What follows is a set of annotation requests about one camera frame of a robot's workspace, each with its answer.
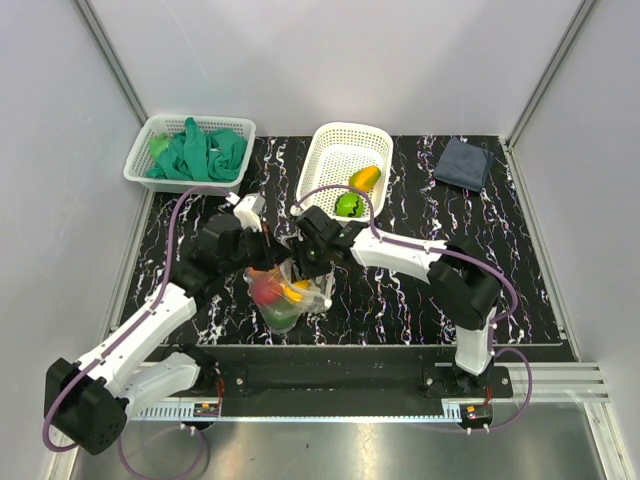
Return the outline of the orange green fake mango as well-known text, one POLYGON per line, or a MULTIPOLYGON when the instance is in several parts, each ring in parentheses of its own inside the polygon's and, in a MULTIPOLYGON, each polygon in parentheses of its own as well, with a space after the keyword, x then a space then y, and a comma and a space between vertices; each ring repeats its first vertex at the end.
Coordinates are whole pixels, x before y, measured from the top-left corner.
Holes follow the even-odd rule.
POLYGON ((365 167, 351 175, 348 185, 362 192, 373 190, 381 178, 381 170, 377 166, 365 167))

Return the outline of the yellow fake lemon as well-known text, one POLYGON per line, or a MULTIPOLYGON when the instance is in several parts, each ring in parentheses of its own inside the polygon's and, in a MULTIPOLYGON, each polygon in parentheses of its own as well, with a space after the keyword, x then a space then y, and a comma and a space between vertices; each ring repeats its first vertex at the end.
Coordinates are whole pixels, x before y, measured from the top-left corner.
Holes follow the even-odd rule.
POLYGON ((308 280, 300 280, 292 284, 284 284, 282 286, 282 292, 289 302, 298 304, 304 299, 310 287, 311 283, 308 280))

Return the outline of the clear zip top bag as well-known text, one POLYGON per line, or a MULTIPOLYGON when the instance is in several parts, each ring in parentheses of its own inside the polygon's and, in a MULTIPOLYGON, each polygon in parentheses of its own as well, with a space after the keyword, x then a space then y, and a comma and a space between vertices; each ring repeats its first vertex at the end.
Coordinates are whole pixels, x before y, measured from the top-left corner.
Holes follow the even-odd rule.
POLYGON ((332 305, 334 266, 310 259, 311 251, 296 237, 285 239, 292 256, 271 270, 249 267, 243 278, 250 298, 269 330, 285 334, 303 314, 326 312, 332 305))

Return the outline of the green fake watermelon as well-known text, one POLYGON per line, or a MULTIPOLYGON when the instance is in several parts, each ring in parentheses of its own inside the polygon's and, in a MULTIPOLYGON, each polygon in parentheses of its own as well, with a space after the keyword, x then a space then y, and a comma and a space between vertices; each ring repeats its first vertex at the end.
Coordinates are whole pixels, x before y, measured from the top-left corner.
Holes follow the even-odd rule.
POLYGON ((339 217, 360 218, 364 209, 363 198, 354 192, 341 194, 334 204, 334 214, 339 217))

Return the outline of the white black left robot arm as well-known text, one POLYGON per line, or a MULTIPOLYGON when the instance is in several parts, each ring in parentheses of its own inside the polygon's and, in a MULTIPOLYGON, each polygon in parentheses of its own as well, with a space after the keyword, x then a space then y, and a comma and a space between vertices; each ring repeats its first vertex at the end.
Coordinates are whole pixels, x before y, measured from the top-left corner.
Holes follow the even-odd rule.
POLYGON ((128 421, 176 392, 196 396, 215 386, 212 358, 182 347, 153 367, 141 364, 173 330, 209 302, 228 276, 253 268, 267 271, 290 255, 267 225, 234 214, 216 214, 178 261, 168 260, 166 278, 146 303, 113 334, 78 360, 57 359, 45 374, 45 445, 58 452, 56 428, 72 447, 91 455, 108 449, 128 421))

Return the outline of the red fake tomato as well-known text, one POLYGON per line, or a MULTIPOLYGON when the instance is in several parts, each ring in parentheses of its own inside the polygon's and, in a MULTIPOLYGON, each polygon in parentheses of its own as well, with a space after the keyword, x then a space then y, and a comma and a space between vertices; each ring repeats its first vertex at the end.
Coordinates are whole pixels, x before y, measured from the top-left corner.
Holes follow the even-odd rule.
POLYGON ((272 305, 282 298, 279 281, 271 277, 260 277, 252 283, 252 298, 256 304, 272 305))

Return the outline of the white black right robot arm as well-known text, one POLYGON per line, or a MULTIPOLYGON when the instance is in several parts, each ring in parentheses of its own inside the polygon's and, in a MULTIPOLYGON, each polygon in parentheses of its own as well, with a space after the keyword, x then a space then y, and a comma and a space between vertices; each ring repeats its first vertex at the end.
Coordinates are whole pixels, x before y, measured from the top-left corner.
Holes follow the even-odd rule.
POLYGON ((476 396, 490 383, 493 354, 490 321, 501 294, 498 272, 465 250, 444 241, 418 240, 378 231, 360 221, 344 225, 321 208, 291 208, 300 239, 292 247, 299 272, 307 277, 334 265, 394 271, 429 286, 431 296, 456 331, 454 384, 476 396))

